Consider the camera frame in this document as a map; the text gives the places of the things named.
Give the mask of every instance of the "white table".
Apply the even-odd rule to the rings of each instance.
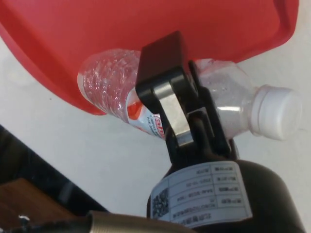
[[[236,138],[241,158],[287,184],[311,231],[311,1],[301,0],[296,32],[279,48],[240,63],[258,85],[298,90],[301,129],[287,142]],[[112,116],[93,116],[41,86],[0,39],[0,124],[111,212],[144,216],[151,189],[170,167],[165,143]]]

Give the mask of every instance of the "white sticker label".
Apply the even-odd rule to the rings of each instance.
[[[240,168],[232,161],[181,169],[151,193],[151,218],[189,228],[251,218]]]

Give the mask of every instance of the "clear plastic bottle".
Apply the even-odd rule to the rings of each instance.
[[[78,74],[82,95],[95,106],[149,134],[164,138],[159,115],[139,101],[135,83],[139,51],[108,50],[88,58]],[[196,61],[202,85],[215,101],[227,138],[250,130],[254,135],[285,140],[300,122],[299,95],[287,88],[254,87],[233,62]]]

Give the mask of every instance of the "bottle label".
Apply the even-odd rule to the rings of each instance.
[[[150,135],[165,138],[160,115],[153,114],[140,102],[135,88],[127,96],[126,113],[130,125]]]
[[[195,228],[253,215],[238,164],[221,161],[190,166],[164,178],[152,190],[150,216]]]

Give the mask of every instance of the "red plastic tray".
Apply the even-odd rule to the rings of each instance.
[[[297,12],[298,0],[0,0],[0,36],[49,90],[102,114],[77,87],[91,54],[180,30],[190,58],[239,62],[285,43]]]

